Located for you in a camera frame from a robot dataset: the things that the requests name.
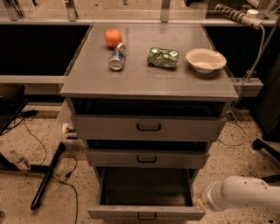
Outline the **white yellow gripper body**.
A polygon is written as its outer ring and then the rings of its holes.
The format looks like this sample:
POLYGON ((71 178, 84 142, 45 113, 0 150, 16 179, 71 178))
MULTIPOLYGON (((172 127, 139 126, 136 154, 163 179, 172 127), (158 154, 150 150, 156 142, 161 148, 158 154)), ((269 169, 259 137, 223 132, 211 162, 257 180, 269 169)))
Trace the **white yellow gripper body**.
POLYGON ((210 183, 207 187, 204 188, 203 191, 199 192, 194 199, 194 202, 198 207, 203 210, 210 210, 212 212, 219 212, 217 204, 214 202, 214 197, 212 193, 214 192, 214 188, 218 185, 217 181, 210 183))

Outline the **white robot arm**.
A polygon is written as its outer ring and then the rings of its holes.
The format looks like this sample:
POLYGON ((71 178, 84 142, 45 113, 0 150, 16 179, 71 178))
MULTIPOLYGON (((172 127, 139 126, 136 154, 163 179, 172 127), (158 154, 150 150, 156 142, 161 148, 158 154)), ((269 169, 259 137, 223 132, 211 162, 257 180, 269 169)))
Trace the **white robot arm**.
POLYGON ((195 202, 202 209, 213 212, 261 208, 279 214, 280 187, 268 185, 260 178, 230 176, 210 183, 195 202))

